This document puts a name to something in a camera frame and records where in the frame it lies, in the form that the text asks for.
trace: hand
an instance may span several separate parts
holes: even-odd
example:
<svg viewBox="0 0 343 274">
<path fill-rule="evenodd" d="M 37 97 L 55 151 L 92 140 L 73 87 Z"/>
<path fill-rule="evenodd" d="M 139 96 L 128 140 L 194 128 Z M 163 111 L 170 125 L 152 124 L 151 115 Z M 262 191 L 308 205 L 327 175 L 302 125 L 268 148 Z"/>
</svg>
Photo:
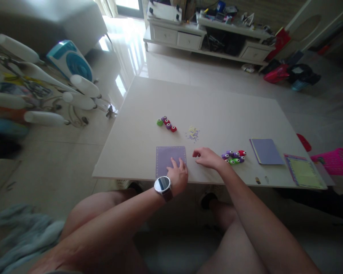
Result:
<svg viewBox="0 0 343 274">
<path fill-rule="evenodd" d="M 215 152 L 213 152 L 209 148 L 197 148 L 193 151 L 193 157 L 199 157 L 196 160 L 197 164 L 201 164 L 204 167 L 212 168 L 217 170 L 217 168 L 221 165 L 226 165 L 228 163 L 225 162 L 223 158 L 218 156 Z"/>
<path fill-rule="evenodd" d="M 173 167 L 167 167 L 167 176 L 171 180 L 171 192 L 175 197 L 179 193 L 182 193 L 187 187 L 188 169 L 181 158 L 179 158 L 179 167 L 176 164 L 176 161 L 174 161 L 173 157 L 170 159 Z"/>
</svg>

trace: notebook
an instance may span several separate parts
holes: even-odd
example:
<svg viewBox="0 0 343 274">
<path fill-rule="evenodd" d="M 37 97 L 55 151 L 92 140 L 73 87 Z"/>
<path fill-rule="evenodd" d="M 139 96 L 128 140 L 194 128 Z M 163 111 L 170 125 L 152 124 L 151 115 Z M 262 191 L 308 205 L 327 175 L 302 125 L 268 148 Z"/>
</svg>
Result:
<svg viewBox="0 0 343 274">
<path fill-rule="evenodd" d="M 167 167 L 173 167 L 170 157 L 173 157 L 178 166 L 179 158 L 182 158 L 184 163 L 187 164 L 186 147 L 156 147 L 156 178 L 166 176 L 168 173 Z"/>
<path fill-rule="evenodd" d="M 249 139 L 260 164 L 284 164 L 272 139 Z"/>
<path fill-rule="evenodd" d="M 324 188 L 324 183 L 316 175 L 313 164 L 304 157 L 284 154 L 292 179 L 298 186 Z"/>
</svg>

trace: watch strap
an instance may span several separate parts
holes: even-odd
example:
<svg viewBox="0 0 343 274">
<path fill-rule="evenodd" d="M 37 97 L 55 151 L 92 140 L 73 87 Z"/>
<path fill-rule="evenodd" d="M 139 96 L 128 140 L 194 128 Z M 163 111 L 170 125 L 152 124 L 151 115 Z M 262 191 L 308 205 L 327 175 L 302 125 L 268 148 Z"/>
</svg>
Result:
<svg viewBox="0 0 343 274">
<path fill-rule="evenodd" d="M 173 199 L 173 193 L 172 190 L 169 188 L 167 191 L 162 193 L 162 196 L 164 197 L 165 201 L 168 202 L 171 199 Z"/>
</svg>

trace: red object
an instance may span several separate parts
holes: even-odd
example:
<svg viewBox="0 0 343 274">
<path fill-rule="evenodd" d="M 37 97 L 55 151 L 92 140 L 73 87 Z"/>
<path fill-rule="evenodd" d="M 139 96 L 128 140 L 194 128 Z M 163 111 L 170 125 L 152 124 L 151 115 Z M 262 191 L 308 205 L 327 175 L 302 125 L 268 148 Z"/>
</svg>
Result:
<svg viewBox="0 0 343 274">
<path fill-rule="evenodd" d="M 239 152 L 240 156 L 245 156 L 245 155 L 247 154 L 247 153 L 246 153 L 245 151 L 243 151 L 243 150 L 239 150 L 238 152 Z"/>
<path fill-rule="evenodd" d="M 276 84 L 279 81 L 287 79 L 290 75 L 287 73 L 287 64 L 282 64 L 278 68 L 268 72 L 263 79 L 269 83 Z"/>
<path fill-rule="evenodd" d="M 343 148 L 311 156 L 314 162 L 321 162 L 330 175 L 343 176 Z"/>
<path fill-rule="evenodd" d="M 297 133 L 297 137 L 300 139 L 300 142 L 302 143 L 302 145 L 304 146 L 305 150 L 307 152 L 311 151 L 311 145 L 309 144 L 309 142 L 305 139 L 305 137 L 303 137 L 301 134 Z"/>
<path fill-rule="evenodd" d="M 267 58 L 268 60 L 272 60 L 280 51 L 281 49 L 291 40 L 291 37 L 285 31 L 285 29 L 281 29 L 276 35 L 277 41 L 275 46 L 275 50 L 271 51 Z"/>
<path fill-rule="evenodd" d="M 324 53 L 326 53 L 329 48 L 330 48 L 330 45 L 325 45 L 317 52 L 317 54 L 324 55 Z"/>
</svg>

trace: door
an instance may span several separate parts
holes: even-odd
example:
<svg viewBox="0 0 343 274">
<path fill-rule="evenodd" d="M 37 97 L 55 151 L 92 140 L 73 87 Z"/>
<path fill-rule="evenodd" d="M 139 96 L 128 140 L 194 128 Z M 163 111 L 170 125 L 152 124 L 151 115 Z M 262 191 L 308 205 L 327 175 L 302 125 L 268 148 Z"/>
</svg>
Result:
<svg viewBox="0 0 343 274">
<path fill-rule="evenodd" d="M 290 32 L 291 41 L 276 58 L 285 58 L 296 50 L 307 50 L 341 14 L 343 0 L 307 0 L 285 28 Z"/>
<path fill-rule="evenodd" d="M 144 18 L 142 0 L 115 0 L 119 15 Z"/>
</svg>

